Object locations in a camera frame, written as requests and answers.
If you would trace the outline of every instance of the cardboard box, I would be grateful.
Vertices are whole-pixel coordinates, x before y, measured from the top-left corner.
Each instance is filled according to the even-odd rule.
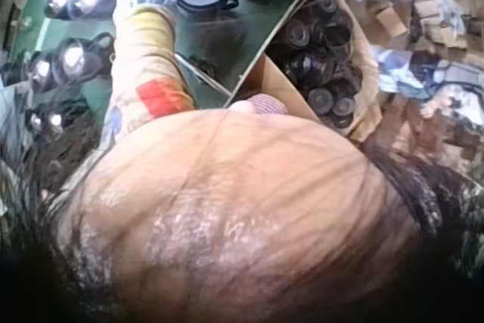
[[[403,24],[393,8],[387,8],[376,15],[376,18],[391,39],[408,35],[408,28]]]
[[[382,118],[380,106],[377,102],[379,92],[378,65],[372,56],[370,44],[348,5],[344,0],[338,0],[338,2],[340,7],[348,12],[354,23],[352,62],[360,67],[363,72],[361,92],[355,96],[356,109],[353,123],[349,128],[338,131],[356,141],[364,141],[375,130]],[[301,94],[266,55],[261,56],[256,63],[240,92],[249,90],[257,90],[277,98],[286,105],[289,114],[292,116],[302,117],[317,123],[321,122]]]

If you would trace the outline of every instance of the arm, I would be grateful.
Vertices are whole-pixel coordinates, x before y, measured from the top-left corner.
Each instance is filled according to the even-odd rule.
[[[110,122],[116,141],[158,117],[193,110],[175,61],[175,0],[117,0]]]

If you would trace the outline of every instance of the green floor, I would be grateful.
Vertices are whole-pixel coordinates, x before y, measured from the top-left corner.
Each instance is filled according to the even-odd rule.
[[[36,46],[41,50],[55,48],[68,36],[93,38],[101,32],[115,33],[112,21],[46,20],[45,1],[28,0],[26,3],[23,17],[31,17],[33,27],[26,33],[17,34],[11,52],[12,58],[24,49],[33,52]],[[229,91],[233,91],[292,2],[293,0],[271,0],[265,4],[257,4],[240,0],[236,9],[225,12],[223,18],[216,22],[193,23],[181,18],[177,22],[176,51],[185,57],[195,56],[211,63],[217,70],[217,80]],[[222,107],[228,100],[226,95],[198,81],[191,72],[183,70],[199,108]],[[76,97],[79,92],[87,97],[99,116],[104,115],[111,93],[110,81],[106,80],[87,82],[71,90],[49,92],[36,97],[36,101]]]

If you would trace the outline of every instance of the person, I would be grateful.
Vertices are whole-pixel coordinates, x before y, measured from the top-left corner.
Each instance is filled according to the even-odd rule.
[[[175,0],[117,0],[115,143],[76,187],[42,198],[39,166],[25,163],[2,191],[2,314],[477,317],[479,186],[430,160],[358,149],[264,96],[194,110],[174,58],[174,9]]]

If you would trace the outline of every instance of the hair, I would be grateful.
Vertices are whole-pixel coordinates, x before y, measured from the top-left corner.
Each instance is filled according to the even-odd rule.
[[[18,125],[20,137],[23,129]],[[58,158],[53,148],[31,148],[25,157],[16,145],[0,145],[0,157],[18,165],[14,170],[0,165],[2,202],[8,209],[0,217],[0,310],[4,317],[63,323],[145,321],[143,313],[127,306],[119,295],[110,279],[108,256],[92,262],[82,239],[82,215],[74,220],[67,247],[61,249],[58,243],[59,224],[73,201],[73,193],[62,197],[58,186],[86,156],[85,148],[69,146],[80,141],[93,145],[99,136],[97,128],[92,123],[86,128],[81,118],[65,130],[69,172],[61,177],[46,175],[45,161]],[[301,293],[303,303],[295,304],[287,298],[291,294],[281,292],[273,302],[277,309],[260,321],[375,323],[477,317],[482,278],[475,259],[482,232],[478,216],[484,207],[479,196],[470,193],[470,181],[429,160],[379,150],[372,144],[361,149],[397,190],[420,226],[418,235],[402,248],[402,259],[389,262],[380,272],[384,284],[368,288],[371,276],[363,276],[365,264],[384,239],[383,225],[388,221],[382,216],[352,239],[337,259],[323,261],[287,284],[285,290]],[[51,177],[55,183],[49,184]],[[46,185],[56,186],[47,199],[42,197]],[[418,207],[429,192],[442,215],[436,233],[426,228],[419,214]]]

